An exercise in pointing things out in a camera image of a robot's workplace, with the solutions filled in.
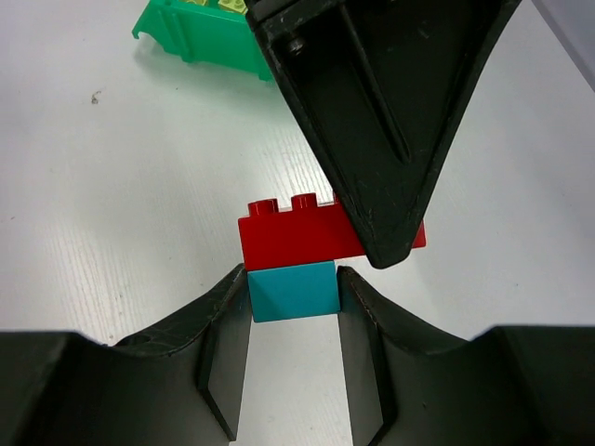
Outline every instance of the green tray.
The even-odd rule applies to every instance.
[[[186,62],[205,61],[272,79],[267,62],[242,14],[219,9],[217,0],[200,6],[179,0],[151,0],[132,35],[152,36],[167,53]]]

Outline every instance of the blue block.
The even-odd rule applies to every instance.
[[[248,272],[254,322],[337,313],[335,262]]]

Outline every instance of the yellow block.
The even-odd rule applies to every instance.
[[[237,12],[239,14],[245,14],[248,10],[244,0],[219,0],[219,7],[226,11]]]

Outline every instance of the tabletop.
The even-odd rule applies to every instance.
[[[7,0],[0,17],[0,327],[113,344],[242,261],[246,204],[330,187],[274,85],[132,38],[145,0]],[[522,2],[426,214],[428,247],[353,265],[472,338],[595,322],[595,93]],[[350,445],[334,316],[254,324],[238,446]]]

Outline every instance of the red lego brick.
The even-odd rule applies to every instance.
[[[292,197],[291,205],[291,209],[281,211],[276,199],[248,205],[249,216],[238,220],[247,271],[364,254],[343,206],[337,200],[318,204],[315,193],[306,193]],[[425,244],[422,226],[414,247]]]

